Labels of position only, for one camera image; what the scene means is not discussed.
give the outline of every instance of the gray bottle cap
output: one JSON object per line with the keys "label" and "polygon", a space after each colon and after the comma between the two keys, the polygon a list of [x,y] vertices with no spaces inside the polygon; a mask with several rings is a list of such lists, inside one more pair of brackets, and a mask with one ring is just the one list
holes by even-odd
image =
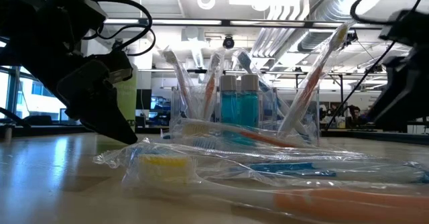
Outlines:
{"label": "gray bottle cap", "polygon": [[255,74],[245,74],[241,76],[242,91],[258,91],[259,78]]}
{"label": "gray bottle cap", "polygon": [[221,76],[221,91],[236,91],[237,78],[235,76]]}

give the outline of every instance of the laboratory bench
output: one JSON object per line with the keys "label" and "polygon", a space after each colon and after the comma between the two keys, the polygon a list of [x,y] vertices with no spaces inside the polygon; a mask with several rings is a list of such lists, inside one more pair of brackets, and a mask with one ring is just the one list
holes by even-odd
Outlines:
{"label": "laboratory bench", "polygon": [[[321,144],[429,164],[427,146],[342,137],[323,137]],[[123,168],[93,163],[124,146],[95,133],[0,140],[0,223],[306,223],[216,201],[129,194],[121,188]]]}

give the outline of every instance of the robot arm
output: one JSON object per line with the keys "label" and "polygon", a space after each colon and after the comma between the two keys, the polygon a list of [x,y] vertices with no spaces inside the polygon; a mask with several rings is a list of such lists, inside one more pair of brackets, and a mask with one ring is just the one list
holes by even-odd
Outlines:
{"label": "robot arm", "polygon": [[84,57],[75,48],[89,29],[103,26],[107,14],[99,4],[94,0],[0,0],[0,5],[5,6],[0,6],[0,37],[8,39],[0,52],[0,65],[24,66],[67,106],[70,118],[97,133],[135,143],[137,137],[118,109],[113,86],[131,78],[126,53],[118,47],[105,55]]}

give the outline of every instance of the computer monitor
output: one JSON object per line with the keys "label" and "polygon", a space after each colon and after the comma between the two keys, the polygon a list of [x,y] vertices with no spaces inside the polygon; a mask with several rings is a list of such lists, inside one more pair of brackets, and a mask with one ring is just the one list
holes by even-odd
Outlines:
{"label": "computer monitor", "polygon": [[135,102],[135,108],[150,110],[151,96],[152,96],[151,89],[137,89],[137,99]]}

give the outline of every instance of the desk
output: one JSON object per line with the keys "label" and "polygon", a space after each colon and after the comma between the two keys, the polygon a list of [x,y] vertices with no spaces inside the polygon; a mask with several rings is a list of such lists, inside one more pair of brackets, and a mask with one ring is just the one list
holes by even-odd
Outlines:
{"label": "desk", "polygon": [[[345,138],[322,144],[429,164],[426,146]],[[124,169],[92,163],[94,155],[123,146],[93,133],[0,142],[0,223],[306,223],[224,203],[129,197],[121,190]]]}

